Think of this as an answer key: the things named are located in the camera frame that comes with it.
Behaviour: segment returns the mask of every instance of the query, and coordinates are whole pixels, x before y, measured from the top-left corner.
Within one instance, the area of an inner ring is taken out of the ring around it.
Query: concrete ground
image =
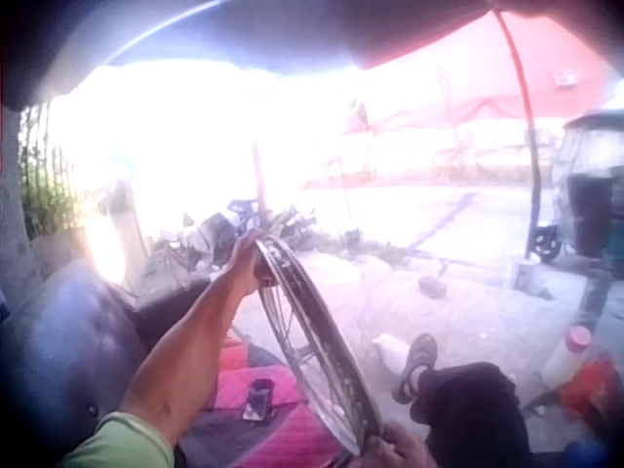
[[[368,254],[301,253],[299,258],[320,290],[363,369],[386,419],[409,420],[406,407],[392,401],[394,377],[371,341],[386,332],[409,343],[422,332],[439,341],[438,366],[489,361],[517,384],[521,404],[546,389],[539,371],[562,333],[573,323],[587,284],[588,262],[562,253],[539,275],[544,297],[505,288],[512,255],[524,248],[529,190],[521,187],[369,187],[315,190],[305,202],[316,207],[321,228],[338,235],[357,226],[365,241],[391,243],[407,257],[392,265]],[[550,193],[542,200],[544,220],[553,215]],[[417,282],[441,275],[447,296],[426,297]],[[595,342],[624,365],[618,335],[624,321],[624,289],[616,284],[598,324]],[[257,295],[249,297],[235,325],[255,344],[281,355]],[[588,434],[587,428],[561,409],[526,419],[533,450],[560,450]]]

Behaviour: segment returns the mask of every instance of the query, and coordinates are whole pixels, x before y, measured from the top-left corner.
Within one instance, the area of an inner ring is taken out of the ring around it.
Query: white plastic bottle
[[[583,364],[591,342],[592,334],[585,327],[570,328],[542,369],[544,383],[554,390],[570,381]]]

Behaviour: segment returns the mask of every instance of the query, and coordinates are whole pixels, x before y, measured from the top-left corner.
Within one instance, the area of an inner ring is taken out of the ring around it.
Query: person's leg
[[[415,395],[411,419],[431,426],[427,444],[441,468],[528,466],[527,429],[514,384],[489,363],[423,366],[431,362],[422,358],[431,349],[429,338],[414,342],[410,355],[421,357],[408,362],[414,372],[403,384]]]

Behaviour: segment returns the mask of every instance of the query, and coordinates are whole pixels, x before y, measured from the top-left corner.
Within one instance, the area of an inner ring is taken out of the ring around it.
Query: hand
[[[226,273],[231,277],[234,288],[242,295],[249,295],[257,290],[257,278],[254,271],[259,262],[260,251],[255,241],[260,237],[259,229],[252,229],[238,241],[226,266]]]
[[[370,438],[364,468],[438,468],[422,439],[400,424],[386,424],[381,437]]]

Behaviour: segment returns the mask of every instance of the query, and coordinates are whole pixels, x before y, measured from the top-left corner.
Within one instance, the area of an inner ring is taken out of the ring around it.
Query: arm
[[[122,403],[121,411],[152,425],[172,447],[213,389],[223,339],[241,301],[256,287],[256,237],[253,232],[239,241],[224,273],[139,367]]]

